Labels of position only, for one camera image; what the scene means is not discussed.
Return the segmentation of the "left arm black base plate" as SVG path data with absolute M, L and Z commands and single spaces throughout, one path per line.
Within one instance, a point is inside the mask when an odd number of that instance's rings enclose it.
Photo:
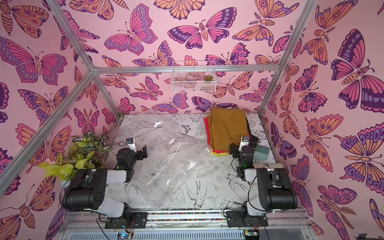
M 147 224 L 148 212 L 133 212 L 128 218 L 107 218 L 105 229 L 144 229 Z

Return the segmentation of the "red garment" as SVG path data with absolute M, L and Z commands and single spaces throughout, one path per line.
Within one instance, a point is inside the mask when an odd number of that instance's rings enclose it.
M 208 147 L 210 148 L 210 150 L 213 150 L 212 149 L 212 146 L 211 146 L 211 135 L 210 135 L 210 128 L 209 128 L 209 120 L 208 120 L 208 117 L 204 118 L 204 124 L 205 124 L 205 128 L 206 128 L 206 133 L 207 133 L 207 143 L 208 143 Z

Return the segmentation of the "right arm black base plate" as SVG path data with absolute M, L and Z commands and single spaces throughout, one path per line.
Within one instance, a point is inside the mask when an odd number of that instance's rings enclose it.
M 254 228 L 268 227 L 268 220 L 265 215 L 248 216 L 240 211 L 225 211 L 225 218 L 229 228 Z

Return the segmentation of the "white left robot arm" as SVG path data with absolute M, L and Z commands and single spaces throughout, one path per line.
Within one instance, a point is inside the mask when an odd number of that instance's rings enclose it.
M 148 157 L 147 146 L 135 151 L 133 145 L 118 150 L 117 169 L 80 169 L 71 180 L 64 197 L 62 207 L 73 211 L 91 211 L 109 219 L 125 220 L 131 218 L 130 207 L 106 196 L 106 187 L 115 184 L 127 184 L 134 176 L 137 161 Z

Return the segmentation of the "brown garment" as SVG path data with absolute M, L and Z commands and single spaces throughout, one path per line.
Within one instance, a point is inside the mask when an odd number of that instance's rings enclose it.
M 210 144 L 215 151 L 228 152 L 231 144 L 238 146 L 242 136 L 250 136 L 244 110 L 213 108 L 208 121 Z

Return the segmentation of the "yellow garment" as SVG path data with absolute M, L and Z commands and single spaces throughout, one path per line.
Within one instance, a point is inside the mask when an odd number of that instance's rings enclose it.
M 210 153 L 211 153 L 211 155 L 216 156 L 216 157 L 224 157 L 224 156 L 229 156 L 230 155 L 229 152 L 219 152 L 219 153 L 217 153 L 217 152 L 215 152 L 213 150 L 210 150 Z

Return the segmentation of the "clear plastic vacuum bag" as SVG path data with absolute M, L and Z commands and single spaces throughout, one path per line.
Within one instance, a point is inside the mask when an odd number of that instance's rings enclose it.
M 112 196 L 134 209 L 179 208 L 171 199 L 183 195 L 199 163 L 209 155 L 207 142 L 186 134 L 181 126 L 186 115 L 161 115 L 149 110 L 126 115 L 117 131 L 115 149 L 133 138 L 137 150 L 147 148 L 148 157 L 138 160 L 127 184 L 115 187 Z

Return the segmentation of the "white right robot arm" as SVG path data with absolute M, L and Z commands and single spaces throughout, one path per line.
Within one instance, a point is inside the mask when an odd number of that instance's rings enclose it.
M 240 210 L 243 219 L 298 207 L 298 198 L 283 165 L 254 163 L 255 148 L 251 145 L 231 144 L 229 153 L 238 160 L 238 177 L 250 184 L 247 200 Z

